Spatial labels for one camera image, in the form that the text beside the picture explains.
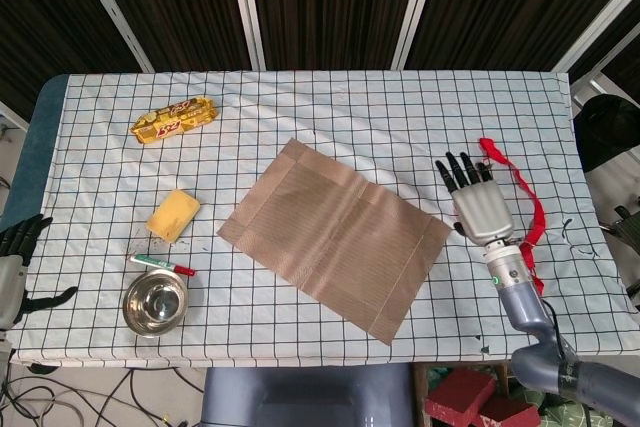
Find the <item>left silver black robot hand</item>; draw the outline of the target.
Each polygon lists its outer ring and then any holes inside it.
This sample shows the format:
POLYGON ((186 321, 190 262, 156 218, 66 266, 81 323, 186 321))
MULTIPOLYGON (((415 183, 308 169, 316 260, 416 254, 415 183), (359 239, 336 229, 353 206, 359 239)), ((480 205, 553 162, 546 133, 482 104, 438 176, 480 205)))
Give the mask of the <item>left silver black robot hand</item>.
POLYGON ((11 330, 24 315, 63 305, 78 292, 78 287, 72 286, 54 297, 29 297, 26 287, 28 267, 40 234, 52 221, 52 217, 37 214, 1 232, 2 332, 11 330))

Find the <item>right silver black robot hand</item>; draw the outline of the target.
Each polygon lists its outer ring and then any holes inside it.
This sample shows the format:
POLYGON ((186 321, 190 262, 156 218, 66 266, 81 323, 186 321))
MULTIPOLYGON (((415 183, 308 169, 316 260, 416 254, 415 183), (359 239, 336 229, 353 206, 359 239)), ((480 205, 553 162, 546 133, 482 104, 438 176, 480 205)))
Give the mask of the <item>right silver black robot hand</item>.
POLYGON ((458 157, 447 152, 446 161, 435 166, 453 200, 458 233, 481 247, 512 236, 513 217, 485 163, 473 163, 465 152, 458 157))

